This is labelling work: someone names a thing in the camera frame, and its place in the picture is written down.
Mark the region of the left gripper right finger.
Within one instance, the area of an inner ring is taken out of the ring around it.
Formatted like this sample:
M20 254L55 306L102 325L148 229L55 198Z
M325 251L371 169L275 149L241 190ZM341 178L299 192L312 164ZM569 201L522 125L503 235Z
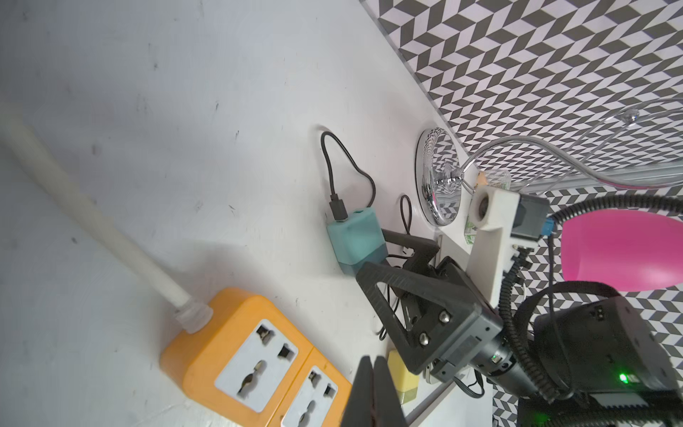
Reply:
M408 427L391 378L387 359L377 357L374 369L373 426Z

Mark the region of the yellow charger adapter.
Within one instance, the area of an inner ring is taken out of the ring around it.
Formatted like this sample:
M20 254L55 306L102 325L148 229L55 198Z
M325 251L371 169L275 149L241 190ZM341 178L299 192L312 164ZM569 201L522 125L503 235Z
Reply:
M387 363L399 403L405 405L415 400L419 387L419 376L412 374L407 369L405 362L395 349L388 353Z

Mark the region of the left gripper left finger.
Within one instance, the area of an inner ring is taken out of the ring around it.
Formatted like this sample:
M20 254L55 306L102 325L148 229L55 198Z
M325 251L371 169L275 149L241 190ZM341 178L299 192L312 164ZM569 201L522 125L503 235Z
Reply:
M364 356L357 369L350 397L343 412L341 427L372 427L374 425L375 375L369 356Z

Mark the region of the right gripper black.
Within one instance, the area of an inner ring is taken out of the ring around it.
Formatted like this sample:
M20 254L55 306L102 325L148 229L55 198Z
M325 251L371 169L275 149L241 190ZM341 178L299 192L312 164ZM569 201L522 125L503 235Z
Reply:
M456 376L502 331L502 322L451 258L432 270L435 240L382 229L387 243L413 250L402 269L365 263L356 281L408 370L439 381ZM431 272L430 276L416 272Z

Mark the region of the teal charger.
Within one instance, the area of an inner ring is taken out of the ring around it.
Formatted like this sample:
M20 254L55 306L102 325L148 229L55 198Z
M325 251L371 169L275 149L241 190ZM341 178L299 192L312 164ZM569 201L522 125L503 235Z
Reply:
M351 213L343 222L327 225L341 271L355 277L365 263L382 263L389 252L373 207Z

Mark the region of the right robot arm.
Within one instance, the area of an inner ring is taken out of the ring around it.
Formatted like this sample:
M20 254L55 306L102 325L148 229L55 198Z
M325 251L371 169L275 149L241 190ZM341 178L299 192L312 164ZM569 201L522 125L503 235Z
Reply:
M464 368L518 396L528 426L610 426L682 423L682 400L665 349L613 286L594 281L556 284L562 293L595 301L533 319L551 288L512 305L512 289L544 227L608 208L633 212L658 207L680 213L670 197L602 197L550 213L540 197L485 188L474 204L478 238L471 262L402 268L366 263L357 282L413 373L439 381Z

